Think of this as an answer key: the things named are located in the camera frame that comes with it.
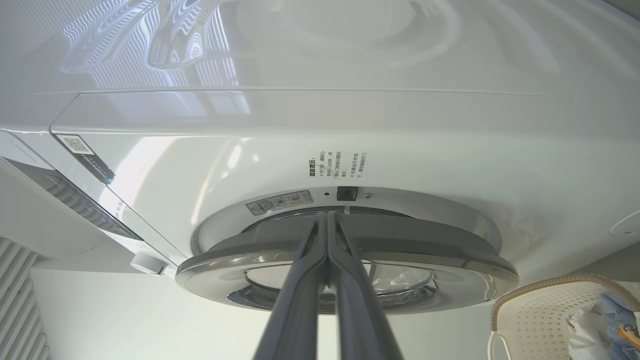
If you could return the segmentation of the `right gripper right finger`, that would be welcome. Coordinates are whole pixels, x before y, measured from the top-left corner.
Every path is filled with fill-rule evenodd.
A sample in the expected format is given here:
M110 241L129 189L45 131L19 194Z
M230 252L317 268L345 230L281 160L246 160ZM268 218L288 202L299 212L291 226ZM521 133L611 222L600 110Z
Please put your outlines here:
M328 263L329 284L335 291L340 358L402 360L386 313L340 214L328 216Z

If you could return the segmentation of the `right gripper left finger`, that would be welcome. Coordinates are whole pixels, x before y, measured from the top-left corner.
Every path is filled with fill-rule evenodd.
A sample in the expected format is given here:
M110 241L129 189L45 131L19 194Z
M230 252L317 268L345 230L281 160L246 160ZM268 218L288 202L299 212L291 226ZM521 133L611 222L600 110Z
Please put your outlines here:
M316 215L302 233L290 271L254 353L256 360L317 358L319 299L327 283L329 259L327 224L327 214Z

